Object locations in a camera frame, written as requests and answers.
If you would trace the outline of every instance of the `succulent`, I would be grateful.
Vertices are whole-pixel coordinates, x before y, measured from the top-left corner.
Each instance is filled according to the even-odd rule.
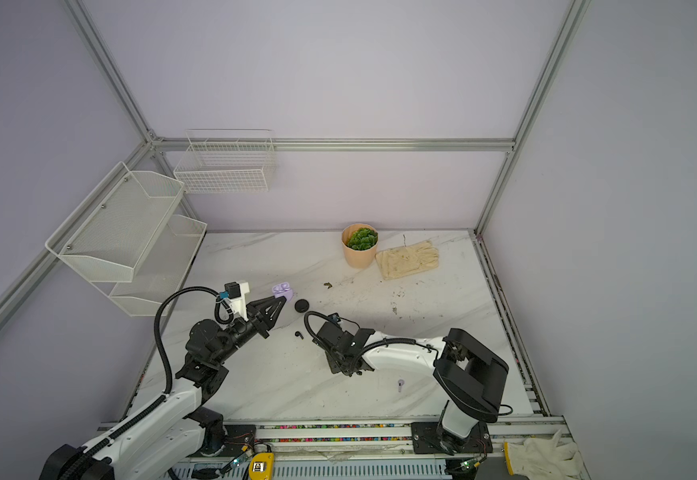
[[[360,228],[348,239],[346,246],[353,250],[370,250],[377,243],[377,232],[372,228]]]

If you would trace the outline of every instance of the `wall-mounted shelf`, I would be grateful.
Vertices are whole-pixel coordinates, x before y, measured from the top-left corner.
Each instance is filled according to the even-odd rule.
[[[47,248],[88,282],[131,282],[182,195],[174,178],[127,170],[60,251]]]
[[[129,283],[116,283],[108,297],[130,316],[153,316],[189,271],[207,224],[172,215],[150,255]]]
[[[174,178],[117,164],[101,184],[113,186],[45,246],[128,315],[152,316],[186,278],[207,224],[174,214],[184,190]]]
[[[186,136],[175,178],[188,193],[268,191],[276,171],[270,130],[186,130]]]

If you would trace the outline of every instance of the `black mounting plate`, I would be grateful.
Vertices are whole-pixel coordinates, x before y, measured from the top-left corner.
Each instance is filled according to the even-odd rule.
[[[438,448],[438,425],[438,422],[411,423],[412,449],[415,453],[442,453]],[[471,428],[466,444],[459,449],[459,453],[492,453],[492,440],[489,437],[485,438],[485,434],[489,435],[487,424],[477,422],[477,425]]]
[[[239,456],[242,454],[242,447],[244,444],[248,443],[252,445],[256,439],[256,426],[254,425],[226,424],[223,427],[226,429],[226,441],[223,443],[223,449],[218,454],[219,457],[234,458]]]

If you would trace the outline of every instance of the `beige glove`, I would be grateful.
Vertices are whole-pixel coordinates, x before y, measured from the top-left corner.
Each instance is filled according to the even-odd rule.
[[[529,480],[571,480],[583,470],[583,458],[575,443],[559,445],[562,431],[550,440],[527,438],[524,445],[505,443],[506,466],[511,475],[526,475]]]
[[[426,240],[420,244],[398,246],[375,255],[383,280],[431,270],[439,266],[439,250]]]

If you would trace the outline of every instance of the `white marble tabletop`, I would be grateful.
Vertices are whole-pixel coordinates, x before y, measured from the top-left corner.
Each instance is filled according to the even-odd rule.
[[[431,240],[439,267],[396,280],[382,280],[377,264],[356,270],[343,258],[340,232],[207,234],[186,286],[246,281],[247,301],[270,296],[289,282],[296,292],[267,339],[256,336],[227,362],[229,373],[206,407],[228,420],[359,419],[438,416],[447,395],[432,376],[379,370],[351,378],[333,375],[324,352],[312,343],[295,312],[305,298],[311,310],[333,312],[392,336],[443,336],[452,327],[469,332],[509,365],[503,403],[515,415],[531,415],[521,376],[466,230],[381,231],[379,250]],[[328,288],[324,283],[332,284]],[[172,371],[182,366],[191,327],[212,318],[215,299],[205,293],[181,296],[163,340]],[[321,320],[312,317],[318,330]],[[355,326],[344,322],[344,328]],[[296,337],[302,332],[305,340]],[[397,382],[404,380],[401,393]],[[132,408],[164,388],[158,352],[146,370]]]

